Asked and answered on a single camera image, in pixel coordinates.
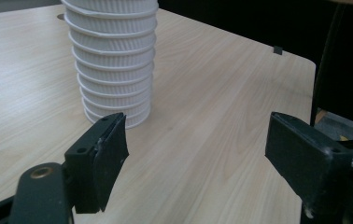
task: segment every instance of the stack of white cups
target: stack of white cups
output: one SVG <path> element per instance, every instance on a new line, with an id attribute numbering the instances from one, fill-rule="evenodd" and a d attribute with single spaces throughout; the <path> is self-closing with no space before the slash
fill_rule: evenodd
<path id="1" fill-rule="evenodd" d="M 150 113 L 157 0 L 62 0 L 86 117 Z"/>

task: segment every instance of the wood grain surface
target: wood grain surface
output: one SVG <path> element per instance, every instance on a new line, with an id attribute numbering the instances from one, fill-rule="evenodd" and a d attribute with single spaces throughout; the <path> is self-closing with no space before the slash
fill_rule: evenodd
<path id="1" fill-rule="evenodd" d="M 0 13 L 0 200 L 91 126 L 62 13 Z M 161 9 L 157 19 L 151 113 L 127 131 L 106 211 L 76 223 L 298 223 L 301 201 L 264 148 L 272 111 L 309 121 L 315 65 Z"/>

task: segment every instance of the wooden table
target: wooden table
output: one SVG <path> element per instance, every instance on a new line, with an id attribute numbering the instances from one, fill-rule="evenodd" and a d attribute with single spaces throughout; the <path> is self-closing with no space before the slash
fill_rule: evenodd
<path id="1" fill-rule="evenodd" d="M 91 126 L 63 12 L 0 13 L 0 200 Z M 106 211 L 76 223 L 298 223 L 264 147 L 271 111 L 309 121 L 315 65 L 164 10 L 158 22 L 150 116 L 127 131 Z"/>

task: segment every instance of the corrugated paper cup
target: corrugated paper cup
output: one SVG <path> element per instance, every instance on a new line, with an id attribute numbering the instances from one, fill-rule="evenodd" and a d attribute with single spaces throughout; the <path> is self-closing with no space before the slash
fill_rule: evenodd
<path id="1" fill-rule="evenodd" d="M 154 0 L 62 0 L 87 119 L 150 114 L 157 26 Z"/>

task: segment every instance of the light wood tabletop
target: light wood tabletop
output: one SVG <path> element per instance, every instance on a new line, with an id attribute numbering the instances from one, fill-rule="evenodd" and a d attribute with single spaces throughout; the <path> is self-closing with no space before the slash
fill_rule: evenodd
<path id="1" fill-rule="evenodd" d="M 62 13 L 0 13 L 0 201 L 92 125 Z M 309 121 L 315 65 L 161 9 L 157 20 L 150 115 L 126 131 L 105 212 L 76 223 L 298 223 L 301 201 L 264 148 L 272 111 Z"/>

